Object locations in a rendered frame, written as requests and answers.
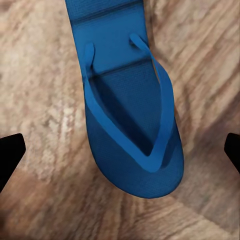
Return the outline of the sandal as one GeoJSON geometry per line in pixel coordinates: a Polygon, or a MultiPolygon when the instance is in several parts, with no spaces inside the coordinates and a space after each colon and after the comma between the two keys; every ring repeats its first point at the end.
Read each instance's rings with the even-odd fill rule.
{"type": "Polygon", "coordinates": [[[144,199],[173,192],[184,154],[174,93],[150,51],[143,0],[65,0],[90,148],[102,174],[144,199]]]}

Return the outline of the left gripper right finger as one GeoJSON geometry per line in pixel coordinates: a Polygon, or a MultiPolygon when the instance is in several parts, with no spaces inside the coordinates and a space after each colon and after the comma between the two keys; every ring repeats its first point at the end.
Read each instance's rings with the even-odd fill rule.
{"type": "Polygon", "coordinates": [[[229,133],[227,135],[224,151],[240,173],[240,135],[229,133]]]}

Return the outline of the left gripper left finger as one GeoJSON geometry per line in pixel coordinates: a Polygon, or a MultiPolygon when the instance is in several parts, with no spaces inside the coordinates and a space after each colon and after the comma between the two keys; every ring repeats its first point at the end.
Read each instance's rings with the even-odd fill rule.
{"type": "Polygon", "coordinates": [[[21,133],[0,138],[0,193],[26,152],[21,133]]]}

